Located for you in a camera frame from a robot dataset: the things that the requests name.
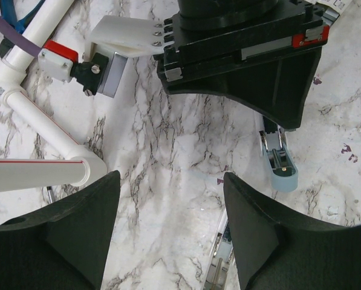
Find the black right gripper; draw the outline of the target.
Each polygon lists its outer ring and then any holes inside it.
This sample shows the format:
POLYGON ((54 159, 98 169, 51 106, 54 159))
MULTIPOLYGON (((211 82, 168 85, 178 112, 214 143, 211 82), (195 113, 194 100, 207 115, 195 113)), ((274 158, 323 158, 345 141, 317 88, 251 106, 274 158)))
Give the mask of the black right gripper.
POLYGON ((300 127, 327 43, 307 1, 180 1, 164 22, 157 74, 168 94, 225 95, 281 127, 300 127))

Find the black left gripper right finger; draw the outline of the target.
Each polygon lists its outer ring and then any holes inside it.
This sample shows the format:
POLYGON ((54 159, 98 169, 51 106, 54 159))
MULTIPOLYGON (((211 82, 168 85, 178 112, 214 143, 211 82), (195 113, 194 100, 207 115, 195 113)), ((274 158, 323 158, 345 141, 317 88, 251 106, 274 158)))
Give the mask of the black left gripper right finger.
POLYGON ((361 289, 361 225, 302 214, 230 172, 224 199, 241 289, 361 289))

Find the white staple box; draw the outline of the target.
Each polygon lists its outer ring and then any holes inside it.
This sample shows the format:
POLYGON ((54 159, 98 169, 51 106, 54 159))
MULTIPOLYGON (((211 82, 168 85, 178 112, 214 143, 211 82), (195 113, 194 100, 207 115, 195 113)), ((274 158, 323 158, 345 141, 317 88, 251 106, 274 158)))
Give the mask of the white staple box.
POLYGON ((325 11, 322 17, 331 26, 346 10, 352 0, 308 0, 307 2, 323 7, 325 11))

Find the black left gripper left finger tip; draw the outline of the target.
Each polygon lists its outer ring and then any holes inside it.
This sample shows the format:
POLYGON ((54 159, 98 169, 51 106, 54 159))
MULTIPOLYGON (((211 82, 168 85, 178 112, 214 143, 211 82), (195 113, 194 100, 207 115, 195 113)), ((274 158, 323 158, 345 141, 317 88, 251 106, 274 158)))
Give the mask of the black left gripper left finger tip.
POLYGON ((0 289, 100 289, 120 199, 113 171, 0 225, 0 289))

